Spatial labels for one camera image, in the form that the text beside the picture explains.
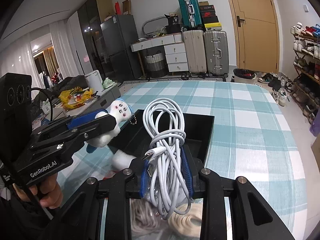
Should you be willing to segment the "person's left hand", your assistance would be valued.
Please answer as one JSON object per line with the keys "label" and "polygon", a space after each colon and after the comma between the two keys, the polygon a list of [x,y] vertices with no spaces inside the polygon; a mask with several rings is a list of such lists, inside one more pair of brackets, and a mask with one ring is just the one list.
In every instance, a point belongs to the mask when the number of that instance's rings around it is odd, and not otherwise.
{"label": "person's left hand", "polygon": [[[27,194],[20,189],[16,184],[13,184],[13,187],[22,201],[30,202]],[[42,184],[40,185],[40,192],[44,194],[44,197],[40,199],[40,205],[42,207],[48,207],[50,209],[55,209],[59,207],[63,200],[63,193],[61,187],[57,182],[57,173],[47,177]],[[38,188],[36,185],[33,185],[29,188],[33,196],[37,195]]]}

